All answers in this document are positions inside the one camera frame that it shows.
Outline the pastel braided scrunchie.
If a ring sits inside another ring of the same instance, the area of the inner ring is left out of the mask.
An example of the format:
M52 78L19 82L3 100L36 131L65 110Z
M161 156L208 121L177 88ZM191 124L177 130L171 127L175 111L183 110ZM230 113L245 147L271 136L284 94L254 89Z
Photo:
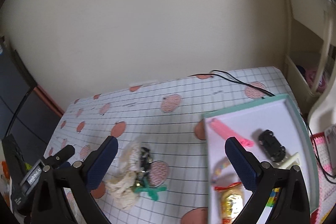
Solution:
M222 175L222 172L224 169L226 169L228 166L230 166L230 161L228 157L224 157L221 159L215 166L212 176L211 176L211 182L214 184L217 179Z

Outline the white teal-rimmed tray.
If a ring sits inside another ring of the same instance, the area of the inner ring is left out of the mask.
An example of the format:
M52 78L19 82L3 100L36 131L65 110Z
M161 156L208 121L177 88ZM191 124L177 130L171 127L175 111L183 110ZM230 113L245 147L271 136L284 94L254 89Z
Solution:
M226 186L239 181L234 168L224 168L218 178L214 172L223 162L225 140L218 135L210 123L218 120L240 136L253 141L248 148L259 161L270 161L258 137L265 130L271 130L276 139L285 147L288 157L298 156L296 161L302 171L309 198L310 211L319 204L319 181L315 155L306 125L296 103L289 94L253 100L248 103L211 111L203 114L207 142L209 174L209 223L221 223L219 196L214 186Z

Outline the pink white crochet mat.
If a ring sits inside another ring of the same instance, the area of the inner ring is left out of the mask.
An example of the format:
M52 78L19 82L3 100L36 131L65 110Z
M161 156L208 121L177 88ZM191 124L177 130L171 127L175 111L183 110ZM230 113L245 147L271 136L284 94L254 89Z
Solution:
M310 139L314 153L319 155L319 160L323 169L329 174L334 175L335 171L333 171L331 166L330 155L324 133L321 132L314 134L310 137ZM317 163L317 166L319 178L319 202L318 209L311 214L310 223L323 223L335 206L335 184L327 181L319 163Z

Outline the black gold transformer toy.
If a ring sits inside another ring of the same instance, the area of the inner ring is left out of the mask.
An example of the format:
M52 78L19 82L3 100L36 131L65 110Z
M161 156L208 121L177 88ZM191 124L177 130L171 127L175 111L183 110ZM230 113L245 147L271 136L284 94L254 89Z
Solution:
M142 180L146 177L151 170L151 163L153 162L150 149L146 147L141 147L140 149L140 158L139 158L139 167L140 171L138 173L138 178Z

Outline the cream lace cloth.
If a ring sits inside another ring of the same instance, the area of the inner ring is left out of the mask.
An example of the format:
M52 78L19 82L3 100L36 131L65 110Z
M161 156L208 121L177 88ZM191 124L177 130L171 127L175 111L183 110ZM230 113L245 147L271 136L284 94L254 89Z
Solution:
M106 180L105 188L120 210L130 210L139 200L139 194L133 191L136 173L126 171L120 176Z

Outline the green ribbon bow clip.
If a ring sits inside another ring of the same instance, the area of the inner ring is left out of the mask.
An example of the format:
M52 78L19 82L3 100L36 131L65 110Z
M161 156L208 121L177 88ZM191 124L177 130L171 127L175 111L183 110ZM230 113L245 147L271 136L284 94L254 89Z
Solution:
M147 181L146 178L142 180L142 183L136 182L134 186L132 187L132 191L135 194L140 194L142 192L146 192L148 196L153 200L153 201L158 201L159 200L159 192L164 192L167 191L167 186L158 186L158 187L152 187L150 186L149 182Z

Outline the cotton swab bag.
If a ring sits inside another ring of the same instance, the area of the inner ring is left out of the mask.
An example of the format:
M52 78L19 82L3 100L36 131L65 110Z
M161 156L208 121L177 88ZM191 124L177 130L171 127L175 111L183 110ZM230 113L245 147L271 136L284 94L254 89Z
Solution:
M139 172L141 167L141 142L135 140L126 145L120 158L118 170L120 173L128 171Z

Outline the white shelf unit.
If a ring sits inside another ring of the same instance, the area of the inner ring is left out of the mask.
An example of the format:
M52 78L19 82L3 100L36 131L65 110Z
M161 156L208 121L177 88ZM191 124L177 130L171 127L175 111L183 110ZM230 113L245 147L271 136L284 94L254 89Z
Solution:
M285 76L312 132L335 124L335 0L285 0Z

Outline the multicolour plastic link toy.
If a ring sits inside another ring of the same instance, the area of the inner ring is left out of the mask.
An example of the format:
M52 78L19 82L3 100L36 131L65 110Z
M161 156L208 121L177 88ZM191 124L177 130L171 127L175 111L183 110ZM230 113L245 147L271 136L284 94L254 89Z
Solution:
M281 188L273 188L272 189L272 192L271 192L271 194L270 194L270 196L268 198L268 201L266 203L267 207L273 207L276 204L278 195L280 193L280 189Z

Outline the cream plastic hair claw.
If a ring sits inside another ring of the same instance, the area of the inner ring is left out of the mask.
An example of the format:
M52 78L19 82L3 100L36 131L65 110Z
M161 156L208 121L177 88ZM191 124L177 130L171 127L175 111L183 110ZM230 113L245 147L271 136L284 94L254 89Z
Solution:
M273 167L280 168L280 169L290 169L294 165L300 166L300 155L298 152L294 153L293 155L286 154L284 159L280 162L273 162Z

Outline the yellow snack packet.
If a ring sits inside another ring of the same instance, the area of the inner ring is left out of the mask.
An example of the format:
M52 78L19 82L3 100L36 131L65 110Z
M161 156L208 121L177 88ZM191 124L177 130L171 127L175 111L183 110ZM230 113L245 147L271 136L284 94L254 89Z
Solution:
M215 186L219 194L220 218L223 224L233 223L244 207L242 183L235 182L229 186Z

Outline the pomegranate grid tablecloth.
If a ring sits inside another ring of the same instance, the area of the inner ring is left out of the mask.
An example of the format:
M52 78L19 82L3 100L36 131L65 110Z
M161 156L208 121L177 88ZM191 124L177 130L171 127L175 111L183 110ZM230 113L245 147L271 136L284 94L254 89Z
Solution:
M75 100L57 125L45 156L70 144L75 148L72 160L77 161L96 150L108 135L118 139L120 149L138 139L154 160L167 163L167 191L159 194L158 201L143 193L125 211L100 188L96 201L106 217L112 223L206 223L208 179L202 114L257 98L248 84L273 94L291 94L285 77L274 67L243 69L232 75L238 83L201 75Z

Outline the pink hair roller clip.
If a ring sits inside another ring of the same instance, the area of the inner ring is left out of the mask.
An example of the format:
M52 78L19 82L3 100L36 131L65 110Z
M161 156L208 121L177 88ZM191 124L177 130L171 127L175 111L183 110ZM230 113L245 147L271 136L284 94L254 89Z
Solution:
M236 131L228 127L226 124L221 122L220 120L214 118L209 122L210 128L217 133L221 138L224 140L227 140L228 138L235 137L238 142L243 146L243 147L253 147L254 142L242 137L239 135Z

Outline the black toy car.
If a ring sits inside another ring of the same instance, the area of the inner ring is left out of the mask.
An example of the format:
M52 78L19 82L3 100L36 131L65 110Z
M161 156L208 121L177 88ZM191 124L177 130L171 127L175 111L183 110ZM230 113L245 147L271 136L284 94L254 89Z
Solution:
M286 155L285 147L277 140L271 130L263 131L258 137L260 145L273 162L281 162Z

